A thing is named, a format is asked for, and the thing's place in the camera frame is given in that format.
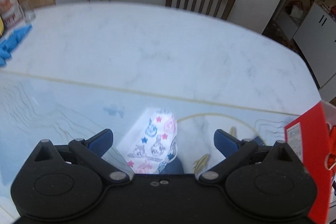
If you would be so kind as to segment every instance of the white marble table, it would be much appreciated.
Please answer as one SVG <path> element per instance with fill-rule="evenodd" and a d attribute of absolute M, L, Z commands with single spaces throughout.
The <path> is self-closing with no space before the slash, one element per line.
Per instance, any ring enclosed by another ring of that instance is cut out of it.
<path fill-rule="evenodd" d="M 208 168 L 223 159 L 213 145 L 217 128 L 272 143 L 294 119 L 289 114 L 321 99 L 296 53 L 204 15 L 77 4 L 39 9 L 32 24 L 0 69 L 1 223 L 18 216 L 10 185 L 40 139 L 66 144 L 111 128 L 117 144 L 146 107 L 163 107 L 178 120 L 178 156 L 192 172 L 190 162 L 206 153 Z"/>
<path fill-rule="evenodd" d="M 149 5 L 39 9 L 2 70 L 299 115 L 321 99 L 286 47 L 223 20 Z"/>

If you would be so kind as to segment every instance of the product label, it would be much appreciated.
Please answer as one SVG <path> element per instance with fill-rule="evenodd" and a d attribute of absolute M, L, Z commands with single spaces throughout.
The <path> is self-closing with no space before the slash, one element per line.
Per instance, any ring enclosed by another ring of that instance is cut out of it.
<path fill-rule="evenodd" d="M 303 161 L 302 156 L 302 137 L 301 137 L 301 127 L 300 123 L 297 123 L 287 129 L 287 143 L 293 149 L 295 154 Z"/>

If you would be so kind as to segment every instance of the red cardboard box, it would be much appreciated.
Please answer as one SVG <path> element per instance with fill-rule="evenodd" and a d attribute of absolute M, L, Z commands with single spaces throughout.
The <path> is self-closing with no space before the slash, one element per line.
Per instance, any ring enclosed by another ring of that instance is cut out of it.
<path fill-rule="evenodd" d="M 319 102 L 285 127 L 286 142 L 317 185 L 317 198 L 308 215 L 317 224 L 325 224 L 336 218 L 332 209 L 329 211 L 334 191 L 331 190 L 333 171 L 326 166 L 332 147 L 329 138 L 330 126 L 327 123 L 336 125 L 336 107 L 327 102 Z"/>

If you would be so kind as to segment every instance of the blue gripper pad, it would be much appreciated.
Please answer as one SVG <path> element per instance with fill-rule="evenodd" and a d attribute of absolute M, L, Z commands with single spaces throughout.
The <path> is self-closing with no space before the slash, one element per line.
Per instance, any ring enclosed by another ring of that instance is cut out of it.
<path fill-rule="evenodd" d="M 84 142 L 84 145 L 99 157 L 102 157 L 112 144 L 113 133 L 110 129 L 105 129 Z"/>
<path fill-rule="evenodd" d="M 240 148 L 240 140 L 231 136 L 221 129 L 217 129 L 213 136 L 215 147 L 223 154 L 225 158 L 231 156 Z"/>

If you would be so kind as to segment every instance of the blue fabric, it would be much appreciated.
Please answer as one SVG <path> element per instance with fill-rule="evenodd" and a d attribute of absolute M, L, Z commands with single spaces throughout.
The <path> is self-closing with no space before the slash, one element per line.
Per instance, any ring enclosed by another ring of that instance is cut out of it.
<path fill-rule="evenodd" d="M 181 175 L 184 174 L 183 166 L 179 158 L 176 157 L 171 163 L 160 172 L 161 175 Z"/>
<path fill-rule="evenodd" d="M 11 52 L 25 38 L 31 30 L 32 25 L 26 25 L 22 28 L 14 30 L 8 39 L 3 40 L 0 44 L 0 67 L 6 65 L 6 59 L 11 58 Z"/>

